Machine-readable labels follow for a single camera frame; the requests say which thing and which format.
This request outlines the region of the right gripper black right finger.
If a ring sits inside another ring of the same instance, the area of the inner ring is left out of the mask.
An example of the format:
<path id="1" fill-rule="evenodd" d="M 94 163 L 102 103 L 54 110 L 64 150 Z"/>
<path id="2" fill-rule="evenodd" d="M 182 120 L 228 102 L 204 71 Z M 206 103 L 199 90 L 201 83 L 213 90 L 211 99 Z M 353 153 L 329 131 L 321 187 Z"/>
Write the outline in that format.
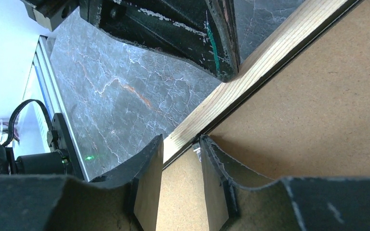
<path id="1" fill-rule="evenodd" d="M 199 140 L 211 231 L 370 231 L 370 177 L 268 178 Z"/>

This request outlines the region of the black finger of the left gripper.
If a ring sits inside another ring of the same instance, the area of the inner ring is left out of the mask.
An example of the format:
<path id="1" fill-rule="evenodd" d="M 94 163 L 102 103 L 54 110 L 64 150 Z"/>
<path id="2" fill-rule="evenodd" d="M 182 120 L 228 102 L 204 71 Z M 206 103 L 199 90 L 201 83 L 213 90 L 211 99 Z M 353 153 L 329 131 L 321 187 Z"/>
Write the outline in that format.
<path id="1" fill-rule="evenodd" d="M 111 38 L 185 61 L 221 82 L 239 72 L 231 0 L 81 0 L 79 11 Z"/>

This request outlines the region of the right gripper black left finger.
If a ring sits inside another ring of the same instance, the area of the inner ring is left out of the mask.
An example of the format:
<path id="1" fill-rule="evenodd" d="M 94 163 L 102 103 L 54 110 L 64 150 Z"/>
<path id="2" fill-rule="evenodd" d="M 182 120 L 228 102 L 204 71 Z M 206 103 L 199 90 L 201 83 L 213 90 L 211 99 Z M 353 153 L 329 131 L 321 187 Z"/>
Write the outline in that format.
<path id="1" fill-rule="evenodd" d="M 162 135 L 90 182 L 65 175 L 10 175 L 0 145 L 0 231 L 153 231 L 162 164 Z"/>

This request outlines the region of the brown backing board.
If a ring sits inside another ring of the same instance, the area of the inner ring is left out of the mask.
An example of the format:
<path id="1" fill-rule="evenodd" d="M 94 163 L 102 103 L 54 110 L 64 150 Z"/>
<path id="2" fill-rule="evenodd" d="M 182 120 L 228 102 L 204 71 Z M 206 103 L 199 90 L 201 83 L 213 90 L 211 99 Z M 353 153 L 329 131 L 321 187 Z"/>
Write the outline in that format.
<path id="1" fill-rule="evenodd" d="M 370 177 L 370 0 L 271 78 L 211 137 L 272 179 Z"/>

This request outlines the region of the wooden picture frame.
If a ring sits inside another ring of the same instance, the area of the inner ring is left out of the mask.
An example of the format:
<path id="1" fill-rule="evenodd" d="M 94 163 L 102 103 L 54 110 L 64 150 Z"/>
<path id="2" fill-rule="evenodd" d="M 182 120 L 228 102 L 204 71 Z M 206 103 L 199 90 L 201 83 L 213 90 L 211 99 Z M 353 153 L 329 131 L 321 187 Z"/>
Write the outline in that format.
<path id="1" fill-rule="evenodd" d="M 306 0 L 164 140 L 167 167 L 204 133 L 215 128 L 265 81 L 355 7 L 357 0 Z"/>

